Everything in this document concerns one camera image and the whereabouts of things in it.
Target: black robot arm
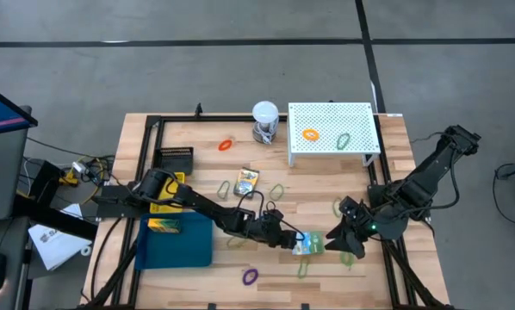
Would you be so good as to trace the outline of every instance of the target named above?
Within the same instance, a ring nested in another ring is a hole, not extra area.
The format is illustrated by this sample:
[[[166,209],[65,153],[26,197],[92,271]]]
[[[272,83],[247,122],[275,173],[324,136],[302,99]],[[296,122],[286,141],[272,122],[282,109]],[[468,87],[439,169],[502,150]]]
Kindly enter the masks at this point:
[[[256,216],[254,211],[233,207],[224,208],[195,192],[189,185],[177,183],[177,191],[170,199],[158,200],[162,188],[166,190],[171,183],[176,182],[175,174],[166,170],[149,170],[139,187],[134,188],[130,200],[134,202],[149,202],[158,205],[168,205],[174,208],[190,208],[213,220],[215,225],[223,232],[235,237],[252,239],[265,243],[270,247],[281,246],[283,249],[293,249],[296,243],[297,232],[294,230],[282,230],[281,222],[283,214],[275,208],[266,208],[262,212],[264,196],[253,191],[246,193],[245,199],[250,193],[261,196],[261,208]]]
[[[389,185],[369,188],[371,208],[363,201],[346,196],[339,205],[341,222],[326,237],[333,239],[327,250],[348,251],[364,257],[363,242],[379,234],[383,239],[397,239],[406,229],[408,219],[426,220],[430,210],[454,206],[460,194],[455,182],[454,165],[462,155],[475,154],[480,136],[460,126],[451,126],[439,133],[436,150],[408,177]],[[432,206],[437,184],[450,171],[456,199],[443,206]]]

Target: teal container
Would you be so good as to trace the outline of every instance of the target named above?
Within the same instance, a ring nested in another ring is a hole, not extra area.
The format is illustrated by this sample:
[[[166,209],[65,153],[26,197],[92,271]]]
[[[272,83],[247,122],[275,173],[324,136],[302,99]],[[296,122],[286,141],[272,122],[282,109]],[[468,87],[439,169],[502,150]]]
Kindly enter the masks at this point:
[[[150,218],[179,220],[181,232],[153,232]],[[214,251],[212,231],[212,220],[196,212],[145,214],[140,218],[135,269],[207,267]]]

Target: black cable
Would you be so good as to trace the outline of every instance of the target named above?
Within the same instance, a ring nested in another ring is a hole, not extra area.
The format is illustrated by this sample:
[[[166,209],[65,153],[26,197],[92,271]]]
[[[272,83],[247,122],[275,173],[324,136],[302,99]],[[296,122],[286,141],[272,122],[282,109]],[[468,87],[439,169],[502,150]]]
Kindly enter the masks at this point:
[[[273,205],[273,208],[272,208],[272,209],[269,209],[269,204],[272,204],[272,205]],[[260,213],[259,218],[260,218],[260,220],[262,219],[262,216],[261,216],[261,209],[262,209],[262,206],[260,206],[260,207],[259,207],[259,213]],[[303,241],[303,240],[305,240],[305,237],[303,237],[303,232],[301,232],[301,230],[299,230],[298,228],[296,228],[296,227],[292,226],[292,225],[291,225],[290,223],[288,223],[286,220],[283,220],[283,219],[281,219],[280,217],[278,217],[278,216],[276,216],[276,215],[272,214],[272,213],[270,212],[270,211],[272,211],[272,210],[276,210],[276,204],[275,204],[273,201],[268,201],[268,202],[267,202],[267,204],[265,204],[265,212],[264,212],[264,215],[269,215],[269,216],[272,216],[272,217],[274,217],[274,218],[276,218],[276,219],[280,220],[280,221],[281,221],[282,223],[284,223],[286,226],[288,226],[288,227],[292,228],[294,231],[296,231],[297,233],[299,233],[299,234],[301,235],[301,239],[298,239],[298,237],[297,237],[298,235],[296,234],[296,238],[295,238],[295,240],[296,240],[296,241]]]
[[[257,190],[251,190],[251,191],[245,193],[244,195],[242,195],[242,197],[240,197],[239,204],[237,204],[237,207],[233,211],[231,211],[230,214],[234,214],[235,212],[239,211],[240,206],[242,205],[242,202],[244,201],[244,199],[246,199],[247,196],[252,195],[252,194],[258,194],[261,196],[261,202],[259,203],[259,211],[257,212],[257,217],[260,218],[261,214],[264,210],[265,196],[264,196],[264,193],[257,191]]]
[[[418,139],[412,139],[411,140],[411,144],[415,143],[415,142],[419,142],[419,141],[427,141],[429,139],[431,139],[431,137],[435,136],[435,135],[444,135],[445,133],[444,132],[435,132],[435,133],[431,133],[429,136],[425,137],[425,138],[418,138]]]
[[[24,183],[26,186],[29,186],[25,181],[22,181],[21,179],[18,179],[18,182]]]
[[[506,167],[506,166],[509,166],[509,165],[513,165],[513,164],[502,164],[499,166],[499,168],[497,168],[495,170],[495,173],[494,173],[494,176],[493,176],[493,187],[492,187],[492,190],[493,190],[493,200],[495,201],[495,207],[497,208],[497,211],[499,211],[500,215],[505,218],[505,220],[508,220],[509,222],[511,223],[514,223],[515,224],[515,220],[512,220],[510,219],[508,216],[506,216],[502,210],[500,209],[499,207],[499,203],[497,202],[497,195],[495,194],[495,184],[497,182],[497,177],[499,176],[499,170],[503,167]]]
[[[167,183],[167,185],[165,185],[165,192],[170,195],[175,195],[175,193],[170,192],[170,185],[173,184],[173,181],[174,180],[172,178],[170,178],[170,181]]]
[[[19,173],[19,174],[18,174],[18,176],[20,176],[20,177],[26,177],[26,178],[28,178],[28,179],[30,179],[30,180],[35,180],[35,177],[28,177],[28,176],[23,175],[22,173]]]
[[[61,151],[61,152],[67,152],[67,153],[70,153],[70,154],[74,154],[74,155],[79,155],[79,156],[85,156],[85,157],[88,157],[88,158],[98,158],[98,156],[93,156],[93,155],[88,155],[88,154],[83,154],[83,153],[80,153],[80,152],[74,152],[74,151],[68,151],[66,149],[63,149],[63,148],[60,148],[60,147],[57,147],[57,146],[51,146],[51,145],[48,145],[47,143],[43,143],[41,141],[38,141],[36,139],[32,139],[30,137],[26,137],[26,139],[32,141],[32,142],[35,142],[39,145],[42,145],[42,146],[46,146],[46,147],[49,147],[49,148],[52,148],[54,150],[57,150],[57,151]]]
[[[15,219],[10,219],[9,224],[7,224],[7,228],[5,228],[5,232],[3,233],[3,236],[1,236],[0,240],[0,250],[1,250],[1,244],[3,243],[3,240],[5,239],[5,236],[7,235],[7,232],[9,231],[10,225],[15,221]]]
[[[84,289],[82,288],[79,293],[82,295],[82,297],[85,299],[85,301],[89,302],[89,298],[84,294]]]
[[[430,228],[431,236],[433,238],[436,238],[436,231],[433,229],[433,226],[430,223],[428,223],[427,221],[425,221],[425,220],[422,220],[421,222],[424,223],[424,225],[428,226],[428,228]]]
[[[39,167],[43,167],[43,164],[34,162],[34,159],[38,159],[38,158],[27,158],[26,156],[22,156],[22,158],[24,158],[24,160],[26,160],[26,162],[28,162],[29,164],[35,164],[35,165],[38,165]],[[60,171],[64,172],[65,169],[69,170],[70,168],[62,168],[62,169],[60,169]],[[59,172],[59,179],[62,179],[64,182],[70,184],[70,182],[68,182],[68,180],[64,179],[61,172]]]
[[[104,249],[104,246],[106,245],[106,242],[109,240],[110,234],[112,233],[112,231],[114,230],[116,225],[118,225],[118,223],[120,223],[120,220],[121,220],[121,218],[118,218],[118,220],[116,220],[114,222],[114,224],[112,224],[112,226],[110,227],[109,231],[106,233],[106,235],[104,236],[104,239],[102,240],[102,244],[101,244],[101,248],[99,249],[99,252],[96,254],[95,265],[93,266],[93,277],[91,277],[91,291],[90,291],[90,294],[91,294],[91,299],[92,300],[95,299],[96,268],[98,267],[99,260],[101,259],[102,249]]]

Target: cable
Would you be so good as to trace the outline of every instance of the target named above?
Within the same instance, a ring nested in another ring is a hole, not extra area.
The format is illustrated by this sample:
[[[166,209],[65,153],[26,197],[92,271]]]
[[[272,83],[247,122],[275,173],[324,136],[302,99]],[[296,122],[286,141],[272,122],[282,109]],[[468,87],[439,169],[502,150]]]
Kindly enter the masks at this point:
[[[9,231],[10,225],[13,223],[13,221],[15,221],[14,218],[9,221],[9,224],[7,224],[7,228],[5,228],[5,232],[3,233],[3,236],[1,236],[0,250],[1,250],[1,244],[3,243],[3,240],[5,239],[5,236],[7,235],[7,232]]]
[[[29,186],[26,182],[22,181],[21,179],[18,179],[18,182],[26,184],[26,186]]]
[[[170,181],[168,182],[168,184],[167,184],[167,185],[165,185],[165,191],[166,191],[168,194],[170,194],[170,195],[175,195],[175,193],[170,192],[170,185],[172,185],[172,184],[173,184],[173,181],[174,181],[174,180],[173,180],[172,178],[170,178]]]
[[[29,176],[23,175],[22,173],[19,173],[18,176],[19,177],[26,177],[28,180],[35,180],[35,177],[29,177]]]
[[[279,118],[277,117],[275,119],[275,121],[271,122],[270,124],[267,124],[267,125],[269,125],[267,132],[265,132],[261,128],[261,126],[260,126],[261,123],[259,121],[256,121],[253,126],[253,131],[254,131],[254,133],[257,133],[261,136],[262,141],[265,144],[270,145],[271,141],[273,140],[273,136],[276,134],[276,128],[278,127],[278,121],[279,121]]]
[[[99,163],[99,165],[101,165],[101,169],[104,169],[102,167],[102,164],[101,164],[101,161],[97,158],[96,161]],[[91,195],[89,195],[89,197],[87,197],[82,203],[80,203],[80,205],[84,205],[85,203],[89,202],[91,200],[91,198],[93,198],[96,193],[99,191],[99,189],[101,188],[101,184],[102,184],[102,178],[104,177],[104,171],[101,172],[101,182],[95,187],[95,190],[93,190],[93,192],[91,193]]]
[[[79,155],[79,156],[85,156],[85,157],[88,157],[88,158],[97,158],[97,156],[87,155],[87,154],[83,154],[83,153],[80,153],[80,152],[68,151],[66,149],[63,149],[63,148],[60,148],[60,147],[57,147],[57,146],[51,146],[51,145],[48,145],[47,143],[43,143],[41,141],[38,141],[38,140],[30,138],[30,137],[26,137],[26,139],[28,139],[28,140],[30,140],[32,142],[35,142],[35,143],[37,143],[39,145],[52,148],[52,149],[57,150],[57,151],[67,152],[67,153],[74,154],[74,155]]]
[[[93,277],[91,277],[91,291],[90,291],[90,294],[91,294],[91,299],[92,300],[95,299],[96,268],[98,267],[99,260],[101,259],[102,249],[104,249],[104,246],[106,245],[106,242],[109,240],[110,234],[112,233],[112,231],[114,230],[116,225],[118,225],[118,223],[120,223],[120,220],[121,220],[121,218],[118,218],[118,220],[116,220],[114,222],[114,224],[112,224],[112,226],[110,227],[109,231],[106,233],[106,235],[104,236],[104,239],[102,240],[102,245],[101,245],[101,248],[99,249],[99,252],[96,254],[95,265],[93,266]]]
[[[432,236],[433,238],[436,238],[436,231],[433,229],[433,226],[432,226],[430,223],[428,223],[427,221],[425,221],[425,220],[422,220],[421,222],[423,222],[423,223],[424,223],[424,225],[426,225],[426,226],[428,226],[428,228],[430,228],[430,230],[431,230],[431,236]]]
[[[43,167],[43,164],[36,163],[36,162],[32,161],[33,159],[37,159],[37,158],[27,158],[27,157],[25,157],[25,156],[22,156],[22,158],[24,158],[24,160],[26,161],[26,162],[24,163],[24,167],[26,167],[26,163],[35,164],[35,165],[38,165],[39,167]],[[69,183],[69,182],[68,182],[68,180],[66,180],[66,179],[64,179],[64,178],[62,177],[62,175],[60,174],[60,172],[59,172],[59,178],[60,178],[60,179],[62,179],[64,182]]]
[[[425,138],[418,138],[418,139],[412,139],[411,140],[411,144],[414,144],[416,142],[419,142],[419,141],[427,141],[429,139],[431,139],[431,137],[435,136],[435,135],[444,135],[445,133],[443,132],[435,132],[435,133],[431,133],[429,136],[425,137]]]
[[[512,220],[510,219],[508,216],[506,216],[502,210],[500,209],[499,207],[499,203],[497,202],[497,195],[495,194],[495,184],[497,182],[497,177],[499,176],[499,170],[503,167],[506,167],[506,166],[509,166],[509,165],[512,165],[512,164],[502,164],[499,166],[499,168],[497,168],[495,170],[495,173],[494,173],[494,176],[493,176],[493,187],[492,187],[492,190],[493,190],[493,200],[495,201],[495,207],[497,208],[497,211],[499,211],[500,215],[505,218],[505,220],[508,220],[509,222],[515,224],[515,220]]]
[[[257,213],[257,217],[261,217],[262,210],[264,209],[265,196],[264,196],[264,193],[257,191],[257,190],[251,190],[251,191],[245,193],[244,195],[242,195],[242,197],[240,197],[239,204],[237,204],[237,206],[233,209],[233,211],[231,211],[230,214],[235,214],[237,211],[239,211],[240,206],[242,205],[242,202],[244,201],[244,199],[247,196],[254,194],[254,193],[261,196],[261,202],[259,204],[259,212]]]
[[[28,180],[28,194],[27,195],[30,195],[30,190],[32,189],[32,181],[30,181],[30,175],[28,173],[28,168],[26,168],[26,164],[28,163],[28,161],[29,160],[24,162],[24,172],[26,172],[26,179]]]
[[[84,294],[84,289],[82,288],[79,293],[82,295],[82,297],[85,299],[85,301],[89,302],[89,298]]]
[[[265,213],[264,213],[264,215],[270,215],[270,216],[272,216],[272,217],[274,217],[274,218],[276,218],[276,219],[280,220],[280,221],[281,221],[282,223],[284,223],[286,226],[288,226],[288,227],[290,227],[290,228],[294,229],[297,233],[299,233],[299,234],[301,235],[301,239],[298,239],[298,237],[297,237],[298,235],[296,235],[296,238],[295,238],[295,240],[296,240],[296,241],[303,241],[303,240],[305,240],[305,237],[303,237],[303,232],[301,232],[301,230],[299,230],[298,228],[296,228],[296,227],[294,227],[294,226],[290,225],[290,223],[288,223],[286,220],[283,220],[283,219],[281,219],[280,217],[278,217],[278,216],[276,216],[276,215],[272,214],[272,213],[270,212],[271,210],[269,209],[269,204],[272,204],[272,205],[273,205],[273,209],[272,209],[272,210],[275,210],[275,209],[276,209],[276,204],[275,204],[273,201],[269,201],[269,202],[267,202],[267,204],[265,205]]]

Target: small package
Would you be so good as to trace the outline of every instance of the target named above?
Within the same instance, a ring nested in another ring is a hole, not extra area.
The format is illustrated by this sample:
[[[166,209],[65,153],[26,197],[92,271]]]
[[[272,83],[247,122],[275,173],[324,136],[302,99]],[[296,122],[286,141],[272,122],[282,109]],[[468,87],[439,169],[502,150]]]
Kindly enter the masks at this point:
[[[170,219],[148,219],[148,228],[156,233],[180,233],[181,225],[179,220]]]
[[[303,236],[298,232],[297,238],[292,255],[321,254],[325,251],[323,235],[320,232],[303,232]]]
[[[242,167],[239,177],[237,178],[237,182],[234,184],[233,193],[237,196],[243,196],[246,193],[253,191],[256,188],[258,177],[258,170]],[[252,198],[253,196],[254,194],[251,193],[247,197]]]

